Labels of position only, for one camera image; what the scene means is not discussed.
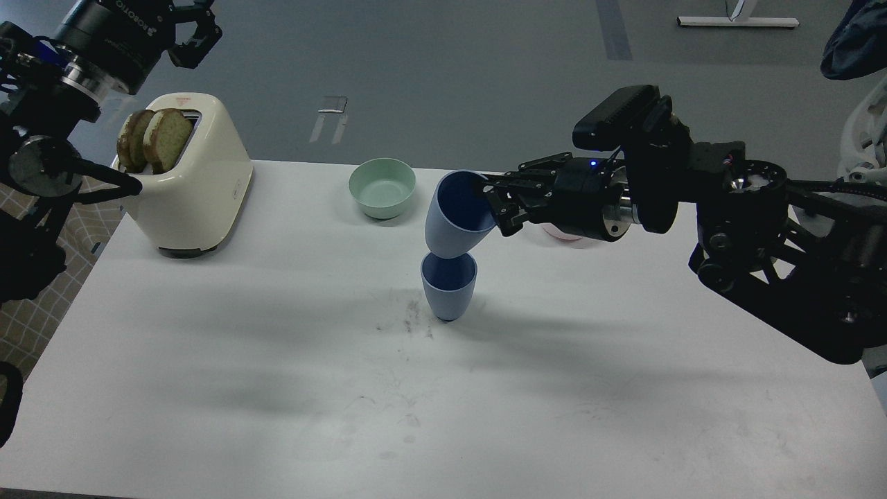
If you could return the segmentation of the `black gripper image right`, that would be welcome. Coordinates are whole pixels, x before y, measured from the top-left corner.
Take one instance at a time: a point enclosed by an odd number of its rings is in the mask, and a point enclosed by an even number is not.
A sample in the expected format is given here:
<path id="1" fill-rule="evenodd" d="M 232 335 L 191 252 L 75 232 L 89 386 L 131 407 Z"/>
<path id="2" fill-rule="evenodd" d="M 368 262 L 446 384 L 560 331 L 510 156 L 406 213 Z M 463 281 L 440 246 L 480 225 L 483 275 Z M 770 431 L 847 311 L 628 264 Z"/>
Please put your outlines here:
<path id="1" fill-rule="evenodd" d="M 484 174 L 484 186 L 490 186 L 484 198 L 503 237 L 548 222 L 571 236 L 617 241 L 639 223 L 620 159 L 562 152 L 507 173 Z"/>

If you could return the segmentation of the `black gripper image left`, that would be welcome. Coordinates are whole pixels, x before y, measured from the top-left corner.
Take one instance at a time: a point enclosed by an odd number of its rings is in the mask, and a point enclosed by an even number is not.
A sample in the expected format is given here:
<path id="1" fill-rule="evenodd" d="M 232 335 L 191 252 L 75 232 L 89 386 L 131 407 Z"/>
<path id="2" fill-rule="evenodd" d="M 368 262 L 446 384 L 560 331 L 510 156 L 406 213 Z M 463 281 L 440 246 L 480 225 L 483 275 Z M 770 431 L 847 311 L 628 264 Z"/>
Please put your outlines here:
<path id="1" fill-rule="evenodd" d="M 54 39 L 135 95 L 168 50 L 176 67 L 196 69 L 222 37 L 212 6 L 193 1 L 177 7 L 177 24 L 196 23 L 183 44 L 175 42 L 171 1 L 79 1 L 58 26 Z"/>

